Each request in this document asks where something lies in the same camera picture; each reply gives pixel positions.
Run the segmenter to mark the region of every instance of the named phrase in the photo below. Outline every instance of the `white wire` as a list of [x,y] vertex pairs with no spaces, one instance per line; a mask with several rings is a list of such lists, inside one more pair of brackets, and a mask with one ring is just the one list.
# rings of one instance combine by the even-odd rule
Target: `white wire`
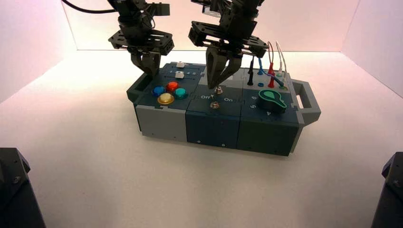
[[281,61],[281,53],[280,49],[278,48],[278,42],[276,41],[276,47],[277,47],[277,52],[278,52],[278,58],[280,59],[280,68],[278,69],[278,72],[280,74],[283,74],[283,61]]
[[281,50],[280,44],[276,41],[276,46],[278,51],[281,53],[281,56],[283,57],[283,62],[284,62],[284,73],[283,76],[286,76],[287,73],[287,64],[286,64],[286,60],[284,59],[284,54],[283,51]]

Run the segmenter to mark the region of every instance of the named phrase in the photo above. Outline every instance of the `colored push button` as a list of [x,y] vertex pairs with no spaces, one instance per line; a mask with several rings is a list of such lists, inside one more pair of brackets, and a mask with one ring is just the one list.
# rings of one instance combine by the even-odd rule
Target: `colored push button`
[[183,88],[176,89],[174,95],[178,99],[184,99],[184,98],[186,98],[186,95],[187,95],[186,89],[183,89]]
[[165,93],[165,88],[162,86],[157,86],[153,89],[152,94],[155,97],[159,97],[161,94]]
[[166,91],[168,91],[168,92],[173,92],[173,91],[175,91],[177,88],[179,88],[179,83],[177,83],[177,82],[169,82],[169,83],[166,85]]
[[162,105],[169,105],[174,100],[175,100],[175,98],[172,96],[172,94],[165,93],[165,94],[161,94],[157,101],[158,101],[158,103],[160,103]]

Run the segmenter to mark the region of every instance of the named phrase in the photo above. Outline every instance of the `black cable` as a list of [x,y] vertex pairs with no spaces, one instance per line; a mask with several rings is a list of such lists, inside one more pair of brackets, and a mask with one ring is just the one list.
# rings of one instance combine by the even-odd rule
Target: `black cable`
[[73,5],[72,3],[68,2],[67,0],[62,0],[66,5],[70,6],[71,8],[78,10],[83,13],[95,13],[95,14],[101,14],[101,13],[113,13],[116,12],[114,9],[106,9],[106,10],[89,10],[89,9],[83,9],[78,6]]
[[269,46],[269,59],[270,59],[270,63],[273,63],[273,61],[274,61],[274,49],[273,49],[273,46],[271,45],[270,41],[268,42],[268,46]]

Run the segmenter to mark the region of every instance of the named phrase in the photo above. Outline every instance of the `white wall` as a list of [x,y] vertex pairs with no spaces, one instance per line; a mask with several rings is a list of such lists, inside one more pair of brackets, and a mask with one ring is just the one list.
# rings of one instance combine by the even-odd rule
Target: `white wall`
[[403,1],[361,0],[342,51],[403,96]]
[[[340,51],[359,0],[266,0],[254,35],[279,40],[284,50]],[[86,9],[110,9],[106,0],[72,0]],[[188,39],[192,20],[218,23],[190,0],[163,0],[171,16],[155,17],[156,29],[173,33],[176,50],[195,50]],[[117,13],[94,15],[65,7],[78,49],[112,49],[107,41],[118,30]]]
[[0,103],[75,50],[60,1],[0,1]]

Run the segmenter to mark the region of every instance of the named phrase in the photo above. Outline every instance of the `red button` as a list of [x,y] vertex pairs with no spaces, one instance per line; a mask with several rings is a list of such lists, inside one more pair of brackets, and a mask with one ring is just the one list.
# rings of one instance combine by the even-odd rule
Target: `red button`
[[166,90],[168,92],[173,92],[175,91],[177,88],[179,88],[179,83],[177,82],[170,82],[168,83],[168,85],[166,86]]

